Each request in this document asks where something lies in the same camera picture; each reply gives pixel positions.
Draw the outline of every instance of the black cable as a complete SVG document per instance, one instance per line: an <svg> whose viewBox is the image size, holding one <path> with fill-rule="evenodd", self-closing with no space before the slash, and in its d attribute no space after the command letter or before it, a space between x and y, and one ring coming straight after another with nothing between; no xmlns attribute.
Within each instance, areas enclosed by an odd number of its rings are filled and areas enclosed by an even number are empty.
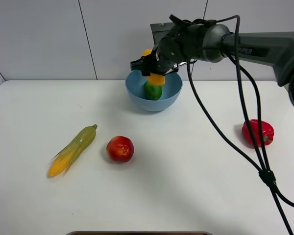
<svg viewBox="0 0 294 235"><path fill-rule="evenodd" d="M275 192L274 192L273 189L270 188L270 191L271 191L271 194L272 194L272 196L273 196L274 202L275 202L276 206L278 207L278 210L279 210L279 212L280 212L280 215L281 215L281 217L282 217L282 220L283 220L283 222L284 222L284 224L285 224L286 229L288 230L288 232L289 232L290 235L294 235L294 234L293 234L293 231L292 231L292 229L291 229L291 227L290 227L290 224L289 224L289 222L288 222L288 219L286 218L286 216L285 216L285 214L284 214L284 211L283 211L283 209L282 209L282 206L281 206L281 204L280 204L280 202L279 202L278 197L276 196L276 194L275 194Z"/></svg>
<svg viewBox="0 0 294 235"><path fill-rule="evenodd" d="M284 201L286 204L290 205L291 207L294 207L294 202L291 202L289 199L287 199L283 194L280 192L280 190L277 188L275 193L281 198L282 201Z"/></svg>
<svg viewBox="0 0 294 235"><path fill-rule="evenodd" d="M227 52L223 53L230 59L230 61L236 65L235 60L232 58L231 55L229 55ZM270 165L269 165L269 161L268 161L268 157L267 157L267 153L266 153L266 148L265 148L265 142L264 142L264 138L263 136L263 132L262 132L262 126L261 126L261 102L260 102L260 94L259 94L259 90L257 87L257 84L255 82L255 80L253 79L253 77L247 72L247 70L245 70L241 65L240 65L240 70L248 77L248 79L251 81L255 93L256 93L256 102L257 102L257 119L258 119L258 134L259 134L259 139L260 139L260 144L261 144L261 149L263 152L263 156L264 156L264 160L265 160L265 165L266 165L266 169L270 170Z"/></svg>
<svg viewBox="0 0 294 235"><path fill-rule="evenodd" d="M235 60L232 58L231 55L229 55L227 52L224 52L224 54L232 61L233 64L235 64ZM256 99L257 99L257 112L258 112L258 122L259 121L259 118L260 118L260 113L261 113L261 108L260 108L260 95L259 95L259 90L258 90L258 87L256 85L256 82L255 80L252 78L252 76L247 72L246 69L244 69L244 67L242 67L240 65L240 70L248 77L248 79L251 81L254 89L255 89L255 93L256 93ZM294 207L294 202L291 202L289 199L287 199L279 190L279 188L277 186L275 186L275 188L273 188L274 192L281 198L282 201L284 201L286 204L290 205L291 207Z"/></svg>
<svg viewBox="0 0 294 235"><path fill-rule="evenodd" d="M212 49L212 47L203 47L201 48L201 50L204 49ZM216 125L216 123L214 122L214 120L211 118L210 114L208 113L208 111L206 110L205 106L203 105L203 103L201 102L197 91L195 89L193 80L192 80L192 75L191 75L191 66L190 66L190 59L187 60L187 75L193 90L193 93L195 95L195 98L197 100L197 102L199 103L199 105L201 106L203 112L206 114L207 118L209 119L210 123L213 125L213 127L215 128L215 130L218 132L218 134L224 139L225 142L227 142L233 149L235 149L239 154L241 154L247 161L249 161L258 171L261 171L261 168L246 154L244 153L242 150L240 150L234 143L232 143L225 135L224 133L220 130L220 128Z"/></svg>
<svg viewBox="0 0 294 235"><path fill-rule="evenodd" d="M264 161L262 159L262 156L260 154L260 151L258 149L258 145L257 145L256 139L255 139L254 133L251 129L251 125L249 123L249 118L248 118L244 94L243 94L243 86L242 86L242 78L241 78L241 70L240 70L240 58L239 58L239 29L240 29L241 18L240 18L240 16L235 15L235 16L229 17L227 19L219 20L217 22L224 22L224 21L231 20L231 19L237 20L236 26L235 26L235 32L234 32L234 56L235 56L235 64L236 64L235 68L236 68L236 75L237 75L237 80L238 80L241 106L242 106L246 126L248 128L248 132L251 137L254 149L256 151L260 166L264 170L264 169L266 169L266 167L265 167Z"/></svg>
<svg viewBox="0 0 294 235"><path fill-rule="evenodd" d="M195 98L196 100L198 101L199 105L201 106L203 112L206 114L206 116L208 117L209 121L211 122L211 124L213 125L213 127L216 129L216 131L220 134L220 136L232 147L234 148L237 152L239 152L243 157L245 157L251 164L253 164L253 166L259 171L259 172L262 172L263 170L249 157L247 156L242 150L240 150L236 145L234 145L224 134L223 132L218 128L218 126L216 125L216 123L213 121L213 119L211 118L211 116L209 115L208 111L206 110L205 106L203 105L203 103L201 102L198 94L197 94L197 91L195 89L195 86L194 86L194 83L193 83L193 79L192 79L192 75L191 75L191 67L190 67L190 59L187 60L187 75L188 75L188 79L190 81L190 84L191 84L191 88L193 90L193 93L195 95ZM273 188L270 188L271 190L271 193L273 195L273 199L278 207L278 210L281 214L281 217L282 217L282 220L289 232L290 235L293 235L293 232L291 230L291 227L289 225L289 222L284 214L284 211L281 207L281 204L275 194L275 191Z"/></svg>

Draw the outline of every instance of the red bell pepper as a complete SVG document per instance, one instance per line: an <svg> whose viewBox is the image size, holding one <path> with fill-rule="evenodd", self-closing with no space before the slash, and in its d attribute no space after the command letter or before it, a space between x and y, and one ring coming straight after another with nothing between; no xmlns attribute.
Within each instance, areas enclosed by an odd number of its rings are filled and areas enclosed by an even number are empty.
<svg viewBox="0 0 294 235"><path fill-rule="evenodd" d="M261 145L260 145L260 137L259 137L259 131L258 131L258 120L252 119L252 120L249 120L249 123L250 123L251 129L252 129L252 132L254 133L257 145L258 145L258 147L260 147ZM265 143L265 145L269 145L273 141L274 129L269 123L267 123L265 121L261 121L261 126L262 126L262 131L263 131L262 138L264 139L264 143ZM248 132L246 122L244 122L244 124L243 124L242 134L245 137L245 139L247 140L247 142L250 143L251 145L253 145L253 142L252 142L251 137Z"/></svg>

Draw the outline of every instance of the blue bowl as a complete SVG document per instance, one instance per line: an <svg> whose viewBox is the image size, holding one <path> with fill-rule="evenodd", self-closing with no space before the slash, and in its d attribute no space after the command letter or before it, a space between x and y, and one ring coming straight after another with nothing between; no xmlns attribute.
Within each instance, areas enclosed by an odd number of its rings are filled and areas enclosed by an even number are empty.
<svg viewBox="0 0 294 235"><path fill-rule="evenodd" d="M145 96L144 84L147 79L138 70L131 72L125 86L131 100L141 109L147 111L161 111L170 107L177 99L182 89L182 79L177 73L166 75L166 83L162 87L159 100L149 100Z"/></svg>

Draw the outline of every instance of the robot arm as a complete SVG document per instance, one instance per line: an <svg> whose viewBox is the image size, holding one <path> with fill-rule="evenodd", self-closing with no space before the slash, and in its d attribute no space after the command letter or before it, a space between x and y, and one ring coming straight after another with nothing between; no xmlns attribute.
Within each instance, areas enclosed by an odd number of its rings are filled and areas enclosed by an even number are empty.
<svg viewBox="0 0 294 235"><path fill-rule="evenodd" d="M217 63L226 55L234 56L234 34L227 26L214 20L190 22L173 15L170 19L173 23L151 25L155 42L152 53L132 61L131 70L141 70L144 76L166 75L176 72L188 58ZM201 47L218 49L198 50ZM240 33L239 56L241 60L272 66L278 85L290 84L294 105L294 32Z"/></svg>

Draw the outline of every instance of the pepper stem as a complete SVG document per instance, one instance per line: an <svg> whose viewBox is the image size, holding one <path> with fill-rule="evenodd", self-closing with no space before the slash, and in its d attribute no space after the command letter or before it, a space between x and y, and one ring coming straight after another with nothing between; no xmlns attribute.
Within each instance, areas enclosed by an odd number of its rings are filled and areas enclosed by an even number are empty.
<svg viewBox="0 0 294 235"><path fill-rule="evenodd" d="M264 142L265 141L269 141L270 143L272 143L272 141L268 139L268 136L264 136Z"/></svg>

